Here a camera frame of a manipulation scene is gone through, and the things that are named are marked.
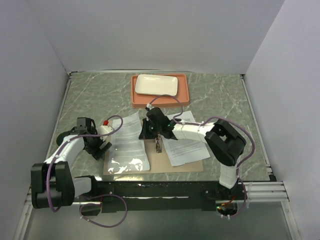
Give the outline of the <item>white printed paper sheets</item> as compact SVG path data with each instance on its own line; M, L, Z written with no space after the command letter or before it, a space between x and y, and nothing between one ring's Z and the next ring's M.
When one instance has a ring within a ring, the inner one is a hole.
M163 146L173 167L201 161L210 157L203 142L188 139L167 139L161 137Z

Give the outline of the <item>tan paper folder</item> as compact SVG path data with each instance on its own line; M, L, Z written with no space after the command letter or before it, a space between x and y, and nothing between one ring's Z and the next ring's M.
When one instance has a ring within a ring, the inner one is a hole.
M111 141L111 136L106 137L107 141ZM172 166L170 159L166 153L165 147L163 145L162 138L159 140L161 152L156 152L156 141L143 140L145 146L145 152L149 161L150 170L133 172L126 174L160 174L160 173L183 173L183 172L202 172L204 170L202 160L186 163L180 166ZM105 154L103 174L104 175L115 175L107 173L109 160L109 151Z

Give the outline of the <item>white printed paper sheet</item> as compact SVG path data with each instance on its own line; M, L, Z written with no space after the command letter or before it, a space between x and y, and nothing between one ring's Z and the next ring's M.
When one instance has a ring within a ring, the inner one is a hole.
M129 174L150 170L145 143L139 139L142 125L136 112L123 118L120 129L110 136L106 172L111 175Z

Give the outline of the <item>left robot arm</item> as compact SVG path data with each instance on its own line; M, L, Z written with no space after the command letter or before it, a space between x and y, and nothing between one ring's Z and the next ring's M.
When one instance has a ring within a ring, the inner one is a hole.
M93 175L72 177L70 167L80 152L86 151L95 160L102 160L112 146L107 136L114 129L107 121L97 127L88 117L79 117L76 126L56 138L57 150L43 163L31 167L31 202L35 209L51 208L53 212L70 206L83 196L94 201L99 195Z

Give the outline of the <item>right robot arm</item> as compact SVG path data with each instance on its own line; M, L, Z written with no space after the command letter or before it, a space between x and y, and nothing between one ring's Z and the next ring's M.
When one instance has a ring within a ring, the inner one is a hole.
M246 140L224 119L216 122L188 122L182 119L169 119L158 107L147 105L146 117L142 119L140 140L151 140L157 135L169 140L191 140L208 145L220 162L218 193L223 199L236 194L238 183L237 164L243 154Z

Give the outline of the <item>white rectangular plate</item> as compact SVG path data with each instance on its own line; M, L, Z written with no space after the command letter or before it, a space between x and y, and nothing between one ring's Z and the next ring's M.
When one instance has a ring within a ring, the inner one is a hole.
M134 90L141 95L176 96L178 78L167 75L140 74L137 77Z

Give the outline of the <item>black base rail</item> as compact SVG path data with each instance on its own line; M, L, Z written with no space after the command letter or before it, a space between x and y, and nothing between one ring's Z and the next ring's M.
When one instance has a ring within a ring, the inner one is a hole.
M194 210L215 211L219 202L243 201L245 187L232 189L217 181L98 181L93 196L80 196L75 204L101 204L103 213L117 211Z

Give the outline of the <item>aluminium frame rail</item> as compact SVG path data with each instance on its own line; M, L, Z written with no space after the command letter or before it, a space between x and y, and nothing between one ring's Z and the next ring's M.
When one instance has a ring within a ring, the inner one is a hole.
M245 176L245 179L249 181L249 200L247 200L246 204L264 204L267 207L277 207L279 209L277 213L280 214L280 218L278 219L280 223L277 223L276 226L281 226L280 229L286 232L289 239L300 240L301 234L290 205L287 190L284 182L277 180L274 175L245 85L245 78L243 74L240 75L240 79L246 94L252 119L254 121L255 132L253 139L256 147L253 158L256 160L258 157L261 157L263 159L263 163L259 164L263 171L258 171L258 168L255 166L249 167L247 163L241 167L241 175Z

